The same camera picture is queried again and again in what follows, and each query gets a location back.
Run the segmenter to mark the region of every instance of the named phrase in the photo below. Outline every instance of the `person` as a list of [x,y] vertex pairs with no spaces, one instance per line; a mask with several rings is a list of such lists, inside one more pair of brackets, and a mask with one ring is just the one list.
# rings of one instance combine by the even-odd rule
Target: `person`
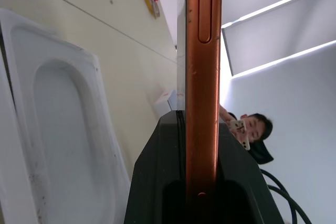
[[259,113],[249,116],[245,114],[240,117],[241,120],[245,121],[245,134],[238,134],[235,130],[230,128],[230,121],[237,120],[237,118],[232,113],[227,112],[221,105],[219,105],[219,116],[225,121],[231,133],[240,142],[242,142],[246,135],[248,136],[248,141],[250,143],[263,141],[270,136],[273,130],[272,121]]

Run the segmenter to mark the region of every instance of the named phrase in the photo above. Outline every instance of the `small phone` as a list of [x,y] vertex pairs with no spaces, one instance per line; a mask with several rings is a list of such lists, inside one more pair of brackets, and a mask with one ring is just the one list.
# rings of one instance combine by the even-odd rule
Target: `small phone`
[[[231,129],[236,130],[239,134],[244,134],[246,132],[246,124],[244,120],[232,120],[230,122]],[[245,150],[250,150],[250,143],[248,141],[248,136],[243,139],[241,145],[245,148]]]

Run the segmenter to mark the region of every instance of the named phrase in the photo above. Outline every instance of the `man's hair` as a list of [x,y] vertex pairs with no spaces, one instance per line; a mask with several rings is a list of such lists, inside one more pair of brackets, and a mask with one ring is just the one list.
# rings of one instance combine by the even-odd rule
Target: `man's hair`
[[272,133],[273,130],[273,123],[270,119],[268,119],[267,117],[265,117],[262,114],[256,113],[253,115],[250,115],[255,117],[257,120],[264,122],[265,124],[265,131],[264,133],[260,136],[258,141],[262,141],[265,140],[266,138],[268,138],[270,136],[270,134]]

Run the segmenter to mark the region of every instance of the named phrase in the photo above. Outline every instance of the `black cable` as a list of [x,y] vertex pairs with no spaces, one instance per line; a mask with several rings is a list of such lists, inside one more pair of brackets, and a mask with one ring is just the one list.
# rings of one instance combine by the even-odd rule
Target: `black cable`
[[305,214],[305,212],[302,210],[302,208],[284,191],[279,189],[278,187],[272,186],[272,185],[267,185],[268,188],[272,191],[275,191],[276,193],[280,194],[285,198],[290,204],[292,204],[295,207],[295,210],[299,213],[301,218],[306,224],[312,224],[311,221],[309,220],[308,216]]
[[[273,182],[275,184],[277,184],[277,186],[284,191],[286,194],[289,195],[289,193],[287,192],[287,190],[285,189],[285,187],[282,185],[282,183],[275,177],[273,176],[271,173],[269,173],[266,170],[260,169],[261,173],[264,174],[265,176],[269,177],[271,180],[273,180]],[[295,211],[295,207],[292,203],[289,203],[289,208],[290,208],[290,212],[292,214],[292,224],[298,224],[298,217],[296,215],[296,211]]]

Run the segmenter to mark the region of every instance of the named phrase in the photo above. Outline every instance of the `smartphone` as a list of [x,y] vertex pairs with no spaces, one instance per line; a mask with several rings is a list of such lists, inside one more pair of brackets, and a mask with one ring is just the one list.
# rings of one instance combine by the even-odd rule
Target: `smartphone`
[[[246,124],[244,120],[232,120],[230,122],[231,129],[236,130],[239,134],[244,134],[246,132]],[[241,145],[245,148],[245,150],[250,150],[250,143],[248,141],[248,136],[246,136]]]

